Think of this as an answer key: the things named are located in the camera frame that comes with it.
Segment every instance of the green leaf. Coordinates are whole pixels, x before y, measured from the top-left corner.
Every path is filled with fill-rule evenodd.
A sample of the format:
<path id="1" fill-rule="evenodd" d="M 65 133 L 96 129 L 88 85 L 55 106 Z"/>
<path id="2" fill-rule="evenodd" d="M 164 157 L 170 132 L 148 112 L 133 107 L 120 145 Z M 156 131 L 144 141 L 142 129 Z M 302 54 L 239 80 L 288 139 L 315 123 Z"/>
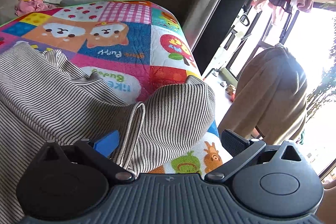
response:
<path id="1" fill-rule="evenodd" d="M 168 55 L 168 57 L 170 59 L 174 59 L 174 60 L 182 60 L 183 59 L 183 56 L 181 54 L 178 54 L 178 53 L 175 53 L 175 52 Z"/>

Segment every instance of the play mat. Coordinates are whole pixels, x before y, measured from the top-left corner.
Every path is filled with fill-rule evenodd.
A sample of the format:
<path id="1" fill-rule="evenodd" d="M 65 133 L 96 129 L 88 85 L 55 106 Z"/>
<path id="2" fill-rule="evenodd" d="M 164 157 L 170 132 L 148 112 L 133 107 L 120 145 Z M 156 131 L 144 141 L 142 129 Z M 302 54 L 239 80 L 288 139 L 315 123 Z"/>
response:
<path id="1" fill-rule="evenodd" d="M 38 51 L 61 49 L 87 75 L 98 72 L 127 103 L 146 100 L 160 86 L 184 83 L 188 75 L 200 76 L 177 19 L 149 1 L 56 8 L 0 27 L 0 53 L 22 41 Z M 204 177 L 231 158 L 214 122 L 190 152 L 153 172 Z"/>

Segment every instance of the white floor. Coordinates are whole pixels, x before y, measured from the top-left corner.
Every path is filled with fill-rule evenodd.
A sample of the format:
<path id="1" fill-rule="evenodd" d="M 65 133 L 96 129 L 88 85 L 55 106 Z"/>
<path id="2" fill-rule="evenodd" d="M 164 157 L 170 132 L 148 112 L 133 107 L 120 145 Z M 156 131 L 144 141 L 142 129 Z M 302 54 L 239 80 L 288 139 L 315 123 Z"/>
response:
<path id="1" fill-rule="evenodd" d="M 216 77 L 212 73 L 205 79 L 205 82 L 215 93 L 215 121 L 217 126 L 222 121 L 225 113 L 232 104 L 229 95 L 225 91 L 225 88 L 221 86 L 221 81 L 222 79 L 220 76 Z"/>

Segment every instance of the metal screw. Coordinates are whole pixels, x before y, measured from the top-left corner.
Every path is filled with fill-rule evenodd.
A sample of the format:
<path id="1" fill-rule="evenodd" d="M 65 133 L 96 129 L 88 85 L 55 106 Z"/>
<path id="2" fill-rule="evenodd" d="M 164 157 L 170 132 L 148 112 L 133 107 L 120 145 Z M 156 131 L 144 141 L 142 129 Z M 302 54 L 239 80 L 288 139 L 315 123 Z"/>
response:
<path id="1" fill-rule="evenodd" d="M 129 180 L 132 178 L 132 175 L 128 172 L 119 172 L 115 174 L 117 180 Z"/>
<path id="2" fill-rule="evenodd" d="M 207 174 L 207 179 L 211 180 L 211 181 L 219 181 L 219 180 L 222 180 L 223 178 L 224 178 L 223 173 L 211 172 L 211 173 Z"/>

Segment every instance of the pink gingham pattern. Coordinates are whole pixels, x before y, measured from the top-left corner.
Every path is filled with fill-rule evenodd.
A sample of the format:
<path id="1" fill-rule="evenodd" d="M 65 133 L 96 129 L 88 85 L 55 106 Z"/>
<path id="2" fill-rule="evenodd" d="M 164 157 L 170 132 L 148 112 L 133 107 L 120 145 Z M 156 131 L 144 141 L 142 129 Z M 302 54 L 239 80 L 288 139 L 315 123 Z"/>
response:
<path id="1" fill-rule="evenodd" d="M 110 2 L 99 21 L 125 21 L 151 24 L 151 8 L 140 4 Z"/>

